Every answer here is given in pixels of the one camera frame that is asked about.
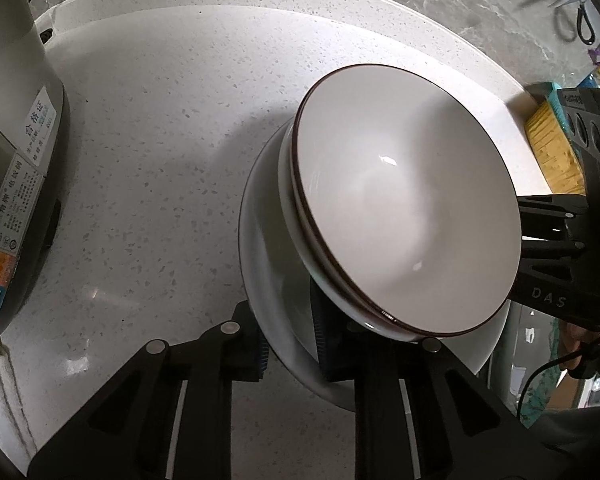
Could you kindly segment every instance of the scissors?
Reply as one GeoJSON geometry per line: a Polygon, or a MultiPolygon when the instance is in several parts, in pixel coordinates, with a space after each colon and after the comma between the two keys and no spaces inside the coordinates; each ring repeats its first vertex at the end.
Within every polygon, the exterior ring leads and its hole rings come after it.
{"type": "Polygon", "coordinates": [[[587,15],[587,11],[584,8],[584,4],[586,3],[586,1],[587,0],[557,0],[555,3],[553,3],[551,5],[551,7],[553,7],[554,9],[557,9],[557,8],[565,6],[565,5],[578,3],[579,4],[578,17],[576,19],[576,29],[578,31],[578,37],[580,38],[582,43],[590,46],[596,42],[596,33],[594,32],[593,27],[591,26],[591,22],[589,21],[589,16],[587,15]],[[582,34],[582,21],[583,20],[584,20],[584,22],[587,23],[587,28],[589,29],[589,37],[588,38],[585,38],[582,34]]]}

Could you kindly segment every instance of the white countertop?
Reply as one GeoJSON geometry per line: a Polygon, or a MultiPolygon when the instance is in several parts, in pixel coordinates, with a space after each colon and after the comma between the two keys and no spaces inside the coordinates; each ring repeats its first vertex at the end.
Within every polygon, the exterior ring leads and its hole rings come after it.
{"type": "MultiPolygon", "coordinates": [[[[145,342],[197,338],[245,299],[246,177],[331,70],[424,73],[463,96],[519,194],[548,192],[520,131],[532,99],[389,0],[69,0],[40,20],[71,105],[69,171],[42,275],[2,336],[38,447],[145,342]]],[[[233,428],[236,478],[352,478],[353,414],[273,358],[263,382],[234,386],[233,428]]]]}

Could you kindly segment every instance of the black mechanical part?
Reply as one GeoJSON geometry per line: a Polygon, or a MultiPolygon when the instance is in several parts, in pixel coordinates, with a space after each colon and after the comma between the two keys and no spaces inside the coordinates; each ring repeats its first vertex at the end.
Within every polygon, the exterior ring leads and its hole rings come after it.
{"type": "Polygon", "coordinates": [[[188,381],[173,480],[229,480],[232,381],[259,381],[267,356],[246,301],[232,321],[197,340],[147,343],[33,457],[27,478],[165,478],[178,398],[188,381]]]}
{"type": "Polygon", "coordinates": [[[589,348],[586,357],[581,359],[580,364],[573,370],[569,370],[569,375],[574,379],[591,379],[598,371],[598,359],[600,358],[600,346],[589,348]]]}
{"type": "Polygon", "coordinates": [[[534,440],[439,340],[397,342],[352,326],[310,287],[314,324],[329,335],[318,345],[320,367],[327,377],[355,380],[356,480],[414,478],[400,380],[421,478],[547,480],[564,470],[564,455],[534,440]]]}
{"type": "Polygon", "coordinates": [[[581,195],[519,197],[520,266],[509,298],[600,332],[600,231],[581,195]]]}

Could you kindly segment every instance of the bowl rim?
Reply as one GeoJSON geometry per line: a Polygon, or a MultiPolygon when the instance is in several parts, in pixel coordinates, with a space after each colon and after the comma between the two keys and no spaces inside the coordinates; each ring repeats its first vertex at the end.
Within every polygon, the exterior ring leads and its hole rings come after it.
{"type": "MultiPolygon", "coordinates": [[[[430,84],[435,85],[438,88],[440,88],[446,95],[448,95],[451,99],[453,99],[453,101],[455,101],[462,108],[464,108],[464,110],[466,110],[467,113],[469,115],[471,115],[471,117],[473,117],[474,120],[476,121],[476,123],[481,127],[481,129],[483,130],[485,136],[487,137],[487,139],[489,139],[489,142],[495,148],[495,151],[498,154],[498,157],[500,158],[500,161],[501,161],[503,167],[507,171],[507,177],[509,178],[510,189],[511,189],[511,191],[513,193],[513,196],[517,196],[516,188],[515,188],[515,186],[513,184],[513,180],[511,179],[511,174],[509,173],[509,168],[507,168],[507,165],[504,162],[504,159],[502,158],[502,155],[500,154],[500,150],[498,150],[498,147],[495,145],[495,143],[493,142],[493,139],[491,139],[491,136],[484,129],[484,127],[482,126],[482,124],[480,123],[480,121],[478,121],[478,119],[476,119],[476,117],[460,101],[458,101],[455,97],[453,97],[449,92],[447,92],[440,85],[437,85],[433,81],[430,81],[429,79],[427,79],[427,78],[425,78],[425,77],[423,77],[423,76],[421,76],[419,74],[416,74],[415,72],[411,72],[410,70],[406,70],[404,68],[400,68],[400,67],[397,67],[397,66],[391,66],[391,65],[387,65],[387,64],[383,64],[383,63],[357,63],[357,64],[351,64],[351,65],[340,67],[340,68],[338,68],[336,70],[333,70],[332,72],[329,72],[327,75],[321,77],[320,79],[318,79],[317,82],[315,82],[311,86],[311,88],[309,88],[309,90],[307,91],[307,93],[305,94],[305,96],[302,98],[302,101],[300,101],[300,105],[298,107],[298,111],[296,112],[296,114],[294,116],[293,126],[292,126],[292,131],[291,131],[291,171],[292,171],[292,180],[296,181],[295,184],[296,184],[297,191],[298,191],[298,197],[300,199],[300,203],[296,204],[296,207],[298,207],[298,208],[301,207],[303,209],[303,211],[306,214],[306,217],[308,219],[308,222],[309,222],[309,224],[311,226],[311,229],[314,232],[315,238],[316,238],[316,240],[318,241],[318,243],[320,245],[320,248],[322,249],[322,251],[325,254],[325,256],[327,257],[327,259],[331,262],[331,265],[333,266],[333,268],[337,271],[337,273],[340,275],[340,277],[352,288],[352,290],[354,290],[360,296],[360,298],[362,298],[366,302],[366,304],[373,311],[375,311],[376,314],[382,316],[383,318],[391,321],[392,323],[396,324],[397,326],[400,326],[401,328],[403,328],[405,330],[409,330],[410,332],[413,332],[413,333],[419,334],[419,335],[432,336],[432,337],[452,337],[452,336],[456,336],[456,335],[466,334],[466,333],[471,332],[472,330],[475,330],[476,328],[484,325],[485,323],[487,323],[488,321],[490,321],[498,313],[498,311],[502,308],[502,306],[505,304],[505,302],[507,300],[507,297],[509,295],[509,291],[510,291],[511,287],[513,286],[513,283],[514,283],[514,281],[516,279],[517,273],[513,274],[512,278],[511,278],[511,285],[507,289],[506,295],[500,301],[499,306],[483,322],[480,322],[477,325],[472,326],[471,328],[468,328],[466,330],[462,330],[460,332],[431,332],[431,331],[428,331],[428,330],[423,330],[421,328],[411,326],[408,323],[405,323],[402,320],[397,319],[396,317],[394,317],[391,314],[389,314],[385,309],[383,309],[378,304],[376,304],[368,296],[368,294],[366,294],[350,278],[350,276],[345,272],[345,270],[342,268],[342,266],[338,262],[338,259],[334,256],[334,254],[331,252],[330,248],[328,247],[326,241],[324,240],[324,237],[322,236],[322,233],[320,232],[320,229],[318,229],[318,225],[317,225],[317,223],[315,221],[314,215],[311,212],[311,208],[309,207],[309,202],[308,202],[307,197],[306,197],[306,195],[304,193],[304,186],[302,185],[302,179],[301,179],[301,176],[300,176],[300,164],[299,164],[299,160],[298,160],[298,128],[299,128],[300,118],[302,116],[302,112],[304,111],[304,107],[306,106],[307,102],[309,101],[309,98],[311,97],[311,95],[318,88],[318,86],[320,86],[324,81],[326,81],[328,78],[330,78],[330,77],[332,77],[332,76],[336,75],[337,73],[342,72],[344,70],[349,70],[349,69],[352,69],[352,68],[359,68],[359,67],[363,67],[363,66],[374,66],[374,67],[391,68],[393,70],[399,70],[401,72],[406,72],[407,74],[416,76],[416,77],[418,77],[420,79],[424,79],[425,81],[429,82],[430,84]]],[[[521,226],[520,231],[522,232],[522,220],[520,219],[520,216],[518,216],[518,224],[521,226]]],[[[519,243],[518,247],[519,247],[518,248],[518,259],[520,259],[520,254],[522,254],[522,236],[520,237],[520,243],[519,243]]]]}
{"type": "MultiPolygon", "coordinates": [[[[298,255],[300,256],[300,259],[302,260],[302,263],[304,264],[304,267],[309,272],[309,275],[312,277],[312,280],[314,280],[314,282],[318,285],[318,288],[321,288],[327,296],[329,296],[329,293],[331,291],[333,294],[336,294],[337,296],[339,296],[340,299],[344,303],[347,303],[352,310],[359,311],[359,312],[362,311],[363,313],[366,313],[367,315],[372,316],[372,319],[375,318],[375,320],[372,320],[373,325],[371,327],[371,330],[373,332],[375,332],[383,337],[395,340],[395,341],[411,342],[413,340],[416,340],[417,336],[419,336],[420,334],[414,333],[410,330],[405,329],[402,326],[392,323],[387,317],[378,316],[378,313],[373,308],[366,305],[366,303],[364,302],[364,300],[362,298],[356,298],[353,295],[352,290],[345,290],[342,287],[341,283],[338,283],[334,280],[333,273],[336,273],[337,276],[340,277],[340,271],[338,269],[334,268],[333,266],[328,268],[327,263],[329,265],[331,265],[330,260],[327,259],[327,262],[324,262],[322,260],[322,258],[318,254],[315,253],[318,250],[318,248],[314,248],[314,244],[312,244],[309,241],[310,234],[307,234],[306,229],[304,227],[304,222],[302,222],[299,217],[301,213],[299,211],[299,204],[298,204],[298,201],[296,200],[296,193],[294,191],[294,189],[296,188],[296,184],[293,182],[294,176],[291,171],[291,153],[290,153],[291,134],[290,134],[290,130],[292,127],[292,120],[289,120],[289,123],[290,124],[288,126],[288,129],[285,131],[285,134],[282,139],[282,143],[280,144],[280,153],[278,155],[278,163],[279,163],[279,165],[278,165],[278,192],[280,195],[280,202],[281,202],[281,207],[283,210],[283,216],[285,219],[286,228],[289,232],[289,236],[291,237],[292,243],[293,243],[294,247],[296,248],[298,255]],[[284,172],[281,171],[281,167],[280,167],[280,160],[282,160],[283,158],[285,158],[287,161],[286,164],[283,162],[283,164],[285,166],[283,169],[287,170],[284,172]],[[288,179],[288,186],[291,188],[290,192],[288,189],[285,189],[284,185],[280,184],[280,178],[282,178],[283,180],[288,179]],[[285,206],[283,205],[283,202],[289,203],[289,207],[290,207],[289,213],[292,216],[291,219],[287,219],[287,217],[286,217],[285,206]],[[289,225],[289,220],[291,220],[295,224],[295,229],[293,229],[289,225]],[[293,230],[296,230],[298,232],[298,235],[300,237],[299,240],[297,240],[296,236],[294,236],[294,234],[292,233],[293,230]],[[302,248],[304,249],[304,251],[298,247],[298,244],[302,244],[302,248]],[[314,275],[314,272],[321,274],[322,276],[316,277],[314,275]],[[326,282],[326,285],[330,286],[330,291],[325,290],[325,288],[323,287],[323,285],[324,285],[323,282],[326,282]],[[385,323],[385,325],[378,328],[378,322],[385,323]],[[395,336],[395,334],[388,335],[388,333],[387,333],[388,330],[396,330],[396,331],[404,332],[405,334],[410,334],[414,337],[413,338],[406,338],[406,337],[398,338],[395,336]]],[[[355,316],[352,316],[346,309],[342,308],[333,299],[331,299],[331,301],[333,301],[333,303],[335,303],[336,306],[340,310],[342,310],[347,316],[349,316],[351,319],[353,319],[353,321],[355,321],[356,323],[368,324],[368,321],[357,319],[355,316]]]]}

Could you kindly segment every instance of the screw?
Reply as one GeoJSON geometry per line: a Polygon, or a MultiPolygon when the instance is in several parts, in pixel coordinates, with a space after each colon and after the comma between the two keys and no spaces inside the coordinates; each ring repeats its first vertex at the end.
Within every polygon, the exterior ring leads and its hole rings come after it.
{"type": "Polygon", "coordinates": [[[144,349],[149,353],[149,354],[159,354],[160,352],[162,352],[165,348],[165,344],[164,341],[160,341],[159,339],[154,339],[153,341],[149,341],[146,346],[144,347],[144,349]]]}
{"type": "Polygon", "coordinates": [[[222,323],[222,325],[220,326],[220,331],[223,334],[235,334],[236,332],[238,332],[238,330],[240,330],[240,325],[237,324],[235,321],[227,321],[222,323]]]}
{"type": "Polygon", "coordinates": [[[426,339],[422,340],[422,348],[425,349],[427,352],[435,354],[438,350],[442,348],[442,343],[439,339],[436,339],[435,337],[427,337],[426,339]]]}

